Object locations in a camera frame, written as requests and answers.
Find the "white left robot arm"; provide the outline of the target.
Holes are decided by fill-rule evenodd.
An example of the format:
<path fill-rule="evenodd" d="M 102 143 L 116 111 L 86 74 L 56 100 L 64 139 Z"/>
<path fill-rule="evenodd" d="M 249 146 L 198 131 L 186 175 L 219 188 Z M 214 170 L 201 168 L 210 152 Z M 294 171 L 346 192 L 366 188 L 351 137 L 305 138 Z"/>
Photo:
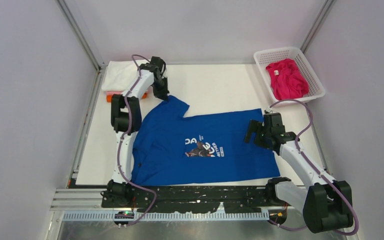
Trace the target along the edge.
<path fill-rule="evenodd" d="M 121 94 L 115 94 L 111 99 L 110 123 L 116 133 L 116 161 L 107 190 L 114 195 L 114 200 L 121 207 L 128 207 L 133 202 L 132 169 L 133 145 L 142 125 L 140 101 L 151 87 L 155 98 L 168 100 L 167 65 L 165 61 L 152 56 L 149 61 L 138 65 L 132 55 L 137 68 L 137 77 Z"/>

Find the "folded white t-shirt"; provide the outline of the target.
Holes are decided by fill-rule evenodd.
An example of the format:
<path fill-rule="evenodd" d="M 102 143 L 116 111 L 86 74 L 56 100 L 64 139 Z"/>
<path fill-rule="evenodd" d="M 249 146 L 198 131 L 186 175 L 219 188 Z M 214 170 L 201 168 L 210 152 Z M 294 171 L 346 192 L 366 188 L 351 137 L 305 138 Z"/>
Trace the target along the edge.
<path fill-rule="evenodd" d="M 138 79 L 138 67 L 133 60 L 110 61 L 103 78 L 101 90 L 123 92 Z"/>

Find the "blue panda print t-shirt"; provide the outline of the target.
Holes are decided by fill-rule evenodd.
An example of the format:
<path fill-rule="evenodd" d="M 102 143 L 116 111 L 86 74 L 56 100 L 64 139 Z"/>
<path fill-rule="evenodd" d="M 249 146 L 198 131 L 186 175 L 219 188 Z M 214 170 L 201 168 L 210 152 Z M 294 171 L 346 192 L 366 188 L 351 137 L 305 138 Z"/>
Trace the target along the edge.
<path fill-rule="evenodd" d="M 259 108 L 187 117 L 188 109 L 170 96 L 145 116 L 132 149 L 133 183 L 208 184 L 280 175 L 271 150 L 244 141 L 249 122 L 263 120 Z"/>

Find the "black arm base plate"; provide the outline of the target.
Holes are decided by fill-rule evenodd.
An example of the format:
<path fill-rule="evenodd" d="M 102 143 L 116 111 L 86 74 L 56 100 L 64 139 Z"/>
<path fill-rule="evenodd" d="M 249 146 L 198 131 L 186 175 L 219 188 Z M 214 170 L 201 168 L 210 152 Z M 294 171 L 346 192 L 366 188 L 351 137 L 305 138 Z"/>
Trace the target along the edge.
<path fill-rule="evenodd" d="M 116 184 L 101 191 L 103 208 L 127 208 L 144 213 L 256 213 L 264 207 L 286 206 L 263 186 L 150 186 L 142 190 Z"/>

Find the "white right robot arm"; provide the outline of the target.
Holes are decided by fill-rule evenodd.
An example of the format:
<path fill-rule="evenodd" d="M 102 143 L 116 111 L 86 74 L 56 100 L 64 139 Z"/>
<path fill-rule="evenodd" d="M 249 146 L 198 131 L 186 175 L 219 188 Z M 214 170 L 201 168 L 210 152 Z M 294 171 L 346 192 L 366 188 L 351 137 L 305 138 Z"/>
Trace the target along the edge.
<path fill-rule="evenodd" d="M 244 142 L 270 150 L 285 160 L 300 178 L 304 187 L 287 177 L 274 177 L 265 185 L 265 198 L 271 205 L 281 202 L 292 206 L 303 216 L 312 233 L 358 229 L 352 205 L 352 189 L 344 180 L 338 181 L 314 162 L 301 143 L 300 135 L 287 132 L 278 112 L 265 112 L 263 121 L 250 120 Z"/>

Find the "white plastic laundry basket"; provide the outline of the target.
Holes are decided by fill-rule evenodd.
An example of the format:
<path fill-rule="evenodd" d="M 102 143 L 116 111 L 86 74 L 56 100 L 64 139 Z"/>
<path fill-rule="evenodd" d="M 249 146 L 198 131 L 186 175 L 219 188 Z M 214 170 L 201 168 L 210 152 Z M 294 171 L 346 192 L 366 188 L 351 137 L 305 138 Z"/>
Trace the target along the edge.
<path fill-rule="evenodd" d="M 296 99 L 303 103 L 326 94 L 325 88 L 297 47 L 260 50 L 253 54 L 271 102 Z"/>

